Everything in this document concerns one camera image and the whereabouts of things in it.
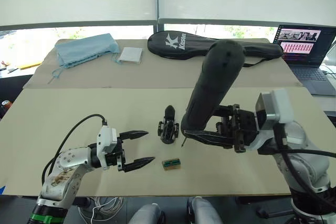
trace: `white cable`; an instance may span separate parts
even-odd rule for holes
[[[78,212],[79,212],[79,215],[81,216],[81,218],[83,219],[84,223],[85,223],[85,224],[88,224],[88,223],[86,222],[86,219],[84,219],[84,217],[86,217],[86,216],[83,216],[82,212],[80,211],[80,207],[78,207]]]
[[[105,204],[101,204],[100,203],[100,197],[94,197],[94,198],[91,198],[94,203],[95,203],[95,207],[93,207],[92,209],[92,217],[87,217],[85,216],[82,212],[81,212],[81,209],[78,208],[78,212],[79,212],[79,215],[81,216],[81,218],[85,221],[85,223],[87,224],[86,220],[84,218],[87,218],[87,219],[90,219],[91,221],[91,224],[92,224],[92,221],[107,221],[107,220],[110,220],[112,219],[114,216],[117,215],[117,213],[119,213],[119,211],[121,210],[122,208],[122,205],[123,205],[123,201],[124,201],[124,198],[123,197],[115,197],[113,199],[111,199],[109,202],[105,203]],[[108,204],[110,204],[111,202],[113,202],[113,204],[111,206],[107,206],[107,207],[103,207],[103,206],[106,206]],[[94,213],[94,210],[95,209],[98,209],[98,211],[103,214],[103,215],[112,215],[111,217],[109,217],[108,219],[105,219],[105,220],[95,220],[93,219],[95,213]]]

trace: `black cable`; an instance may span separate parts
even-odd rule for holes
[[[281,131],[281,133],[275,134],[275,142],[277,144],[277,147],[280,151],[280,154],[282,155],[283,161],[285,161],[285,164],[290,171],[291,175],[294,177],[295,181],[299,184],[299,186],[313,199],[318,201],[320,204],[324,205],[325,207],[332,208],[333,212],[336,212],[336,205],[330,203],[329,201],[321,198],[317,193],[315,193],[308,185],[307,183],[302,179],[302,177],[298,174],[298,172],[295,170],[293,163],[289,159],[287,150],[284,150],[282,146],[280,146],[282,142],[282,137],[285,136],[285,129],[283,125],[275,125],[274,132]]]
[[[336,80],[336,77],[335,77],[335,76],[336,76],[336,73],[334,73],[334,72],[333,72],[333,73],[325,72],[324,74],[325,74],[325,75],[327,75],[327,74],[331,74],[331,77],[334,78],[334,79]]]
[[[42,172],[42,178],[41,178],[41,180],[42,180],[42,185],[44,184],[44,180],[45,180],[45,177],[46,177],[46,172],[47,172],[47,169],[48,169],[48,167],[49,167],[49,165],[51,165],[51,163],[53,162],[53,158],[48,162],[48,164],[44,167],[44,169],[43,169],[43,172]]]
[[[314,155],[321,155],[321,156],[336,158],[336,153],[318,151],[318,150],[282,149],[282,150],[279,151],[279,153],[281,153],[281,152],[285,152],[285,153],[307,153],[307,154],[314,154]]]
[[[58,155],[60,154],[60,151],[61,151],[61,149],[63,148],[65,142],[67,141],[67,139],[69,138],[69,136],[72,134],[72,132],[73,132],[73,131],[74,131],[74,130],[75,130],[75,129],[82,123],[82,122],[86,121],[86,120],[89,119],[89,118],[95,117],[95,116],[100,117],[100,118],[102,119],[102,125],[107,125],[107,122],[106,122],[105,118],[104,118],[101,114],[92,114],[92,115],[88,115],[87,117],[85,117],[85,118],[83,118],[82,120],[80,120],[74,127],[72,127],[72,129],[69,131],[69,133],[68,133],[68,134],[66,135],[66,137],[63,139],[61,145],[58,147],[58,149],[57,149],[57,151],[56,151],[56,154],[55,154],[55,156],[54,156],[53,159],[52,159],[52,163],[51,163],[51,167],[50,167],[50,169],[49,169],[49,173],[48,173],[48,175],[50,175],[51,172],[53,171],[53,168],[54,168],[54,165],[55,165],[55,161],[56,161]],[[47,170],[47,168],[48,168],[49,165],[50,165],[50,164],[48,163],[44,169]],[[45,178],[45,173],[44,173],[44,175],[43,175],[43,177],[42,177],[42,184],[44,183],[44,178]]]
[[[312,197],[313,199],[317,200],[320,204],[328,207],[328,208],[333,208],[332,211],[336,211],[336,206],[333,205],[332,203],[330,203],[329,201],[321,198],[320,196],[318,196],[317,193],[315,193],[308,185],[307,183],[301,178],[301,176],[297,173],[297,171],[295,170],[293,163],[290,161],[289,156],[287,154],[286,151],[282,150],[280,151],[283,160],[285,161],[286,166],[288,167],[291,175],[294,177],[294,179],[296,180],[296,182],[299,184],[300,187],[302,187],[303,190],[305,190],[305,192]]]
[[[328,66],[326,66],[326,65],[322,65],[322,66],[328,68],[328,69],[331,71],[331,72],[329,72],[329,74],[331,74],[331,76],[333,76],[333,74],[336,75],[336,74],[332,71],[332,69],[330,69]]]

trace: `cable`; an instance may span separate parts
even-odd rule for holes
[[[94,217],[94,215],[95,215],[94,210],[95,210],[96,208],[98,208],[98,207],[106,206],[107,204],[111,203],[113,200],[115,201],[116,198],[113,198],[113,199],[111,199],[109,202],[107,202],[107,203],[105,203],[105,204],[103,204],[103,205],[100,205],[100,206],[96,206],[96,207],[94,207],[94,208],[92,209],[91,224],[92,224],[92,221],[93,221],[93,217]],[[119,213],[120,209],[121,209],[121,207],[120,207],[120,208],[118,209],[118,211],[115,212],[114,215],[112,215],[110,218],[108,218],[108,219],[106,219],[106,220],[101,220],[101,221],[107,221],[107,220],[112,219],[114,216],[116,216],[117,213]]]
[[[83,219],[84,223],[88,224],[87,221],[86,221],[86,219],[84,218],[82,212],[80,211],[80,207],[78,207],[78,212],[79,212],[79,216]]]
[[[53,171],[53,168],[54,168],[54,165],[55,165],[55,161],[56,161],[58,155],[60,154],[60,151],[61,151],[61,149],[63,148],[65,142],[67,141],[67,139],[69,138],[69,136],[72,134],[72,132],[73,132],[73,131],[74,131],[74,130],[75,130],[75,129],[82,123],[82,122],[84,122],[84,121],[86,121],[87,119],[92,118],[92,117],[94,117],[94,116],[100,117],[100,118],[102,119],[102,125],[107,125],[107,122],[106,122],[104,116],[102,116],[101,114],[92,114],[92,115],[89,115],[89,116],[83,118],[82,120],[80,120],[74,127],[72,127],[72,129],[69,131],[69,133],[68,133],[68,134],[66,135],[66,137],[63,139],[61,145],[58,147],[58,149],[57,149],[57,151],[56,151],[56,154],[55,154],[55,156],[54,156],[53,159],[52,159],[52,163],[51,163],[51,167],[50,167],[50,169],[49,169],[49,173],[48,173],[48,175],[50,175],[51,172]],[[47,170],[47,168],[48,168],[49,165],[50,165],[49,163],[46,165],[46,167],[44,168],[45,171]],[[45,181],[45,173],[44,173],[44,175],[42,174],[42,185],[44,184],[44,181]]]
[[[335,77],[335,76],[336,76],[336,73],[334,73],[334,72],[333,72],[333,73],[325,72],[324,74],[325,74],[325,75],[327,75],[327,74],[331,74],[331,77],[334,78],[334,79],[336,80],[336,77]]]
[[[289,159],[289,156],[287,154],[287,152],[283,149],[281,149],[281,147],[279,146],[278,141],[276,141],[277,146],[280,150],[280,154],[282,155],[283,160],[285,161],[286,166],[288,167],[291,175],[294,177],[294,179],[296,180],[296,182],[299,184],[300,187],[302,187],[302,189],[305,190],[305,192],[312,197],[313,199],[315,199],[316,201],[318,201],[320,204],[324,205],[324,206],[328,206],[328,208],[333,208],[332,211],[336,211],[336,206],[333,205],[332,203],[330,203],[329,201],[321,198],[320,196],[318,196],[317,193],[315,193],[308,185],[307,183],[301,178],[301,176],[297,173],[297,171],[295,170],[292,162]]]
[[[93,197],[91,198],[94,203],[95,203],[95,207],[93,207],[92,209],[92,216],[88,217],[85,216],[84,213],[82,212],[82,209],[78,208],[78,212],[81,215],[82,219],[86,218],[86,219],[90,219],[93,221],[107,221],[112,219],[114,216],[117,215],[117,213],[121,210],[122,206],[123,206],[123,202],[124,202],[124,198],[123,197],[114,197],[112,198],[109,202],[101,204],[100,200],[101,197]],[[104,219],[104,220],[96,220],[94,219],[94,210],[97,209],[97,211],[99,211],[99,213],[101,215],[105,215],[105,216],[110,216],[108,219]]]
[[[325,152],[325,151],[318,151],[318,150],[300,150],[300,149],[281,149],[279,153],[307,153],[307,154],[314,154],[314,155],[321,155],[327,157],[334,157],[336,158],[336,153],[333,152]]]
[[[327,65],[321,65],[321,66],[324,66],[324,67],[328,68],[331,71],[331,72],[329,72],[329,74],[331,74],[331,76],[333,76],[333,74],[336,76],[336,74],[332,71],[332,69],[330,69]]]
[[[295,170],[293,163],[289,159],[289,156],[282,146],[280,146],[280,143],[282,142],[282,137],[285,136],[285,129],[283,124],[279,124],[278,126],[274,127],[274,134],[275,134],[275,142],[276,145],[280,151],[280,154],[282,155],[283,161],[285,161],[285,164],[287,168],[289,169],[291,175],[294,177],[296,182],[299,184],[300,187],[313,199],[318,201],[320,204],[324,205],[325,207],[332,208],[333,212],[336,212],[336,206],[329,201],[321,198],[317,193],[315,193],[308,185],[307,183],[302,179],[302,177],[298,174],[298,172]]]
[[[45,177],[46,177],[46,172],[47,172],[47,169],[49,167],[49,165],[51,165],[51,163],[53,162],[53,158],[48,162],[48,164],[44,167],[43,169],[43,172],[42,172],[42,185],[44,184],[44,180],[45,180]]]

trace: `black bag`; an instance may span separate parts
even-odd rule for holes
[[[183,31],[160,31],[153,34],[147,42],[150,52],[164,58],[187,60],[194,56],[205,56],[210,46],[218,39],[206,38]],[[283,54],[278,44],[237,41],[245,50],[246,56],[262,57],[265,60],[279,58]],[[245,63],[244,67],[256,64]]]

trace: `yellow object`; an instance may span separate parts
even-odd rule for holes
[[[34,61],[34,62],[31,62],[31,63],[26,63],[26,64],[19,65],[18,68],[19,69],[32,68],[32,67],[41,65],[41,63],[42,63],[42,60]]]

